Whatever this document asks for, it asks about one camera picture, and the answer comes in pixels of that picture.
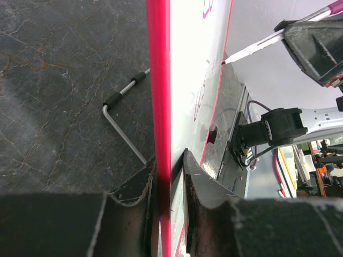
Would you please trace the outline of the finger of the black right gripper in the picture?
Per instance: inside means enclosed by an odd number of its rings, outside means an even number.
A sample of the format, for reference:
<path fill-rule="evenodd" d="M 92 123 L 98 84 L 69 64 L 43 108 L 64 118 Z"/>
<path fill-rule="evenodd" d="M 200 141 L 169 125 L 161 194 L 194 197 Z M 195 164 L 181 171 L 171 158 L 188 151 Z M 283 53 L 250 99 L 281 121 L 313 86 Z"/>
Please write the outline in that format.
<path fill-rule="evenodd" d="M 317 22 L 315 29 L 285 31 L 282 40 L 293 61 L 322 87 L 342 86 L 342 13 Z"/>
<path fill-rule="evenodd" d="M 309 21 L 283 20 L 275 26 L 274 31 L 281 31 L 282 29 L 284 29 L 285 31 L 304 31 L 315 28 L 316 24 L 313 25 Z"/>

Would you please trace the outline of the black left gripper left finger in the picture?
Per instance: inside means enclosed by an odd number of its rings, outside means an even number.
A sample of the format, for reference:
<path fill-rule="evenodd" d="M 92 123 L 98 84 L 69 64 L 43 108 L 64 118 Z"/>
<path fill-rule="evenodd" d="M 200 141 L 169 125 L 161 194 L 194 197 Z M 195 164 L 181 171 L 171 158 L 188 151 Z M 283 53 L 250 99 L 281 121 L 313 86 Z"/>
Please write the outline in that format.
<path fill-rule="evenodd" d="M 110 192 L 1 195 L 1 256 L 157 256 L 156 161 Z"/>

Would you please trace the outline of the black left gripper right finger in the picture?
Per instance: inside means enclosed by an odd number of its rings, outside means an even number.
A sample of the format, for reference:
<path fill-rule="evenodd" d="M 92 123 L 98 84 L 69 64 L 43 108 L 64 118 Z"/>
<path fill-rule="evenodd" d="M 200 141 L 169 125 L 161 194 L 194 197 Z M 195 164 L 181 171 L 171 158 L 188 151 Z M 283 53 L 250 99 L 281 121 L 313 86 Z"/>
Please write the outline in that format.
<path fill-rule="evenodd" d="M 342 256 L 342 199 L 243 199 L 185 150 L 184 217 L 191 256 Z"/>

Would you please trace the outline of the white marker purple cap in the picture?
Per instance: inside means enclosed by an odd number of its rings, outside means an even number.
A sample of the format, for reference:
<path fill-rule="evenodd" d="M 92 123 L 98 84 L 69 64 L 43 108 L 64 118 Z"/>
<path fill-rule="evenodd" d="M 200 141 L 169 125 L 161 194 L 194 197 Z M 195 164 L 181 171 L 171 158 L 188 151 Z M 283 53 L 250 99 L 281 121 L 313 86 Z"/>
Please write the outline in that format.
<path fill-rule="evenodd" d="M 342 12 L 342 0 L 339 1 L 335 1 L 331 4 L 329 4 L 328 6 L 319 9 L 318 11 L 304 17 L 301 20 L 297 20 L 296 22 L 317 22 L 320 20 L 323 20 L 329 16 L 333 16 L 336 15 L 338 13 Z M 228 63 L 233 63 L 236 62 L 242 58 L 245 58 L 247 56 L 250 56 L 272 44 L 275 44 L 279 41 L 281 41 L 284 36 L 283 36 L 283 32 L 284 29 L 281 29 L 277 32 L 274 32 L 273 34 L 265 37 L 264 39 L 255 42 L 247 47 L 245 47 L 244 49 L 230 55 L 227 59 L 225 59 L 221 65 L 225 65 Z"/>

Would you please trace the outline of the pink framed whiteboard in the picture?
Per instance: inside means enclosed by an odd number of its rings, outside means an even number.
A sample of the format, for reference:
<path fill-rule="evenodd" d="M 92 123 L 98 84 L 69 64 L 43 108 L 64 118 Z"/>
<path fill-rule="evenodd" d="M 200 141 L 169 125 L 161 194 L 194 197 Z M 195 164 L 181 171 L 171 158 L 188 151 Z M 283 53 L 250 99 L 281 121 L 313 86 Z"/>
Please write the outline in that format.
<path fill-rule="evenodd" d="M 232 1 L 147 1 L 155 154 L 107 203 L 102 256 L 177 256 L 184 152 L 203 160 L 217 107 Z"/>

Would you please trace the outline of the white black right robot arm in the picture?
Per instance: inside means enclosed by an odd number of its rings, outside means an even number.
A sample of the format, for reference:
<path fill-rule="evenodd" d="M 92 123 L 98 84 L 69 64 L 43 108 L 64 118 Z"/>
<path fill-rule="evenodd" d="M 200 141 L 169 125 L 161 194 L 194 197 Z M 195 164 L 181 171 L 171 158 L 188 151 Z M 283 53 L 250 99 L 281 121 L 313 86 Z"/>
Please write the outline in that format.
<path fill-rule="evenodd" d="M 282 41 L 301 71 L 325 88 L 342 89 L 342 11 L 326 8 L 324 18 L 282 21 L 273 39 Z M 342 97 L 328 109 L 274 109 L 257 122 L 238 122 L 234 136 L 239 149 L 268 144 L 271 148 L 292 144 L 294 139 L 320 129 L 342 126 Z"/>

